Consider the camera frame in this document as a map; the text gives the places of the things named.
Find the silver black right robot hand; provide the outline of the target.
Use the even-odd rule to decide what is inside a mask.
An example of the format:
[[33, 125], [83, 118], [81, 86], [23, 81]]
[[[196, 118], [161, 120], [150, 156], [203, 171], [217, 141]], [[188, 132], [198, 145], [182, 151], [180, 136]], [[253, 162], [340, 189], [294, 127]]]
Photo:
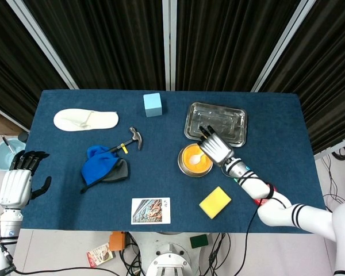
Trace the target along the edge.
[[210, 125], [207, 128], [199, 126], [199, 130], [202, 136], [198, 145], [214, 164], [222, 166], [229, 158], [234, 156], [233, 148]]

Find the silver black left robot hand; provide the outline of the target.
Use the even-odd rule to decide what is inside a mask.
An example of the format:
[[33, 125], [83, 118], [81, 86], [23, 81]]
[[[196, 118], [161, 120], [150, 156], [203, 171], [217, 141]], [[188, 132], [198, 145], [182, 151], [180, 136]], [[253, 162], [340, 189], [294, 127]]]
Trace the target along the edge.
[[20, 151], [15, 154], [5, 173], [0, 189], [0, 206], [5, 209], [22, 209], [29, 201], [46, 193], [52, 178], [48, 176], [43, 186], [32, 189], [32, 178], [40, 162], [49, 157], [44, 151]]

